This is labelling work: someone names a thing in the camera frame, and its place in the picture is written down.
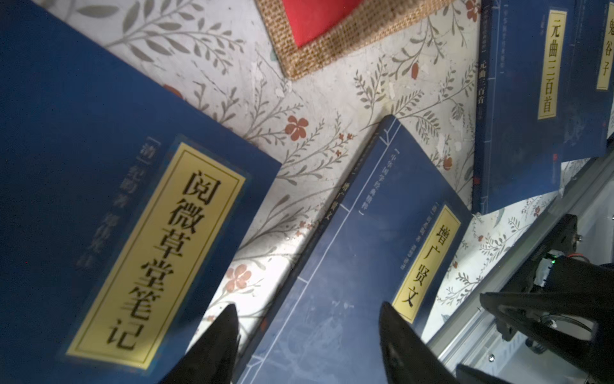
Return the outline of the blue book Yuanqu 300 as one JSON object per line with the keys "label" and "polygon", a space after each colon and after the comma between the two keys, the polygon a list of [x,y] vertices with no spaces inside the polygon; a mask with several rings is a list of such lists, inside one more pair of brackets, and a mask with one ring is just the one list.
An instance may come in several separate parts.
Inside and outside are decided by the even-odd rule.
{"label": "blue book Yuanqu 300", "polygon": [[473,214],[561,185],[561,106],[575,8],[574,1],[481,3]]}

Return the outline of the blue book Guiguzi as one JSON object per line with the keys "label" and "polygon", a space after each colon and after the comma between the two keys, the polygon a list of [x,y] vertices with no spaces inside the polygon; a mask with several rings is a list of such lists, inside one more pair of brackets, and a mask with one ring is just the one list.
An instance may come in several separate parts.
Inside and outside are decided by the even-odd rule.
{"label": "blue book Guiguzi", "polygon": [[613,103],[613,2],[578,1],[573,32],[564,104],[565,162],[606,151]]}

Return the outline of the floral table mat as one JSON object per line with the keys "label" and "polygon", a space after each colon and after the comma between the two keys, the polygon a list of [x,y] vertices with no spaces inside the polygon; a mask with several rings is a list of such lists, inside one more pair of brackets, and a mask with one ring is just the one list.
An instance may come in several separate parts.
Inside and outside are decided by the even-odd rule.
{"label": "floral table mat", "polygon": [[479,1],[448,1],[297,81],[283,73],[254,1],[42,7],[281,163],[198,333],[233,303],[241,340],[251,339],[384,115],[398,116],[471,201]]}

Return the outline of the burlap canvas bag red panel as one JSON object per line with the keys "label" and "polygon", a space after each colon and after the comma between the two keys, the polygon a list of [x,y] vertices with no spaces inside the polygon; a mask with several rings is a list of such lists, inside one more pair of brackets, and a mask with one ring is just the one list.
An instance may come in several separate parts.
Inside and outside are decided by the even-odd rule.
{"label": "burlap canvas bag red panel", "polygon": [[410,27],[450,1],[257,1],[280,67],[299,80]]}

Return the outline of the blue book Yuewei notes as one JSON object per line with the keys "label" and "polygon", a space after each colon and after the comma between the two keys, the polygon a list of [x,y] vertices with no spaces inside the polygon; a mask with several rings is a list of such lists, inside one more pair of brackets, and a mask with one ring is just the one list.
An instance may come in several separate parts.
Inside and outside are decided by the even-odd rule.
{"label": "blue book Yuewei notes", "polygon": [[2,382],[161,382],[280,166],[41,6],[2,2]]}

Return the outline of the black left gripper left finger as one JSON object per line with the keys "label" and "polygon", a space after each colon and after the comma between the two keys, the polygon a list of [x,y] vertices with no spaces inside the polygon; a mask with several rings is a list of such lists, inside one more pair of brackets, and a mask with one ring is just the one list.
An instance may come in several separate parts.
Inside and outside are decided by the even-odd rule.
{"label": "black left gripper left finger", "polygon": [[231,383],[238,347],[238,313],[230,304],[159,383]]}

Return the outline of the blue book Zengguang Xianwen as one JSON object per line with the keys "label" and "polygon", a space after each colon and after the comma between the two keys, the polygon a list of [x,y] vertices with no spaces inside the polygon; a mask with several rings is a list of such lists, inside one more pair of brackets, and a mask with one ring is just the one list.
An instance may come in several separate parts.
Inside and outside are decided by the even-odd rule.
{"label": "blue book Zengguang Xianwen", "polygon": [[471,219],[409,130],[383,118],[233,380],[385,382],[382,303],[421,333]]}

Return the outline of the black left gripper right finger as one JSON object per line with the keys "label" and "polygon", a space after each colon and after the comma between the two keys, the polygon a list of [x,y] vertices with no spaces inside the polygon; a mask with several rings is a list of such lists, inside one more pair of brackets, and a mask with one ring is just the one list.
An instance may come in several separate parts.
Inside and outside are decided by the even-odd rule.
{"label": "black left gripper right finger", "polygon": [[380,308],[379,334],[388,383],[457,383],[389,302]]}

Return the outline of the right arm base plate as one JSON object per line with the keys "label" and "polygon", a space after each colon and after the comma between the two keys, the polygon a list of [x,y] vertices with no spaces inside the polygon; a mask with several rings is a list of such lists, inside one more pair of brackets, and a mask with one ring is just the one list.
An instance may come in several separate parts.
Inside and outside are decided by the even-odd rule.
{"label": "right arm base plate", "polygon": [[[602,383],[613,381],[613,265],[577,253],[577,216],[566,214],[499,292],[480,295],[509,341],[521,332]],[[587,340],[552,328],[555,317],[592,323]]]}

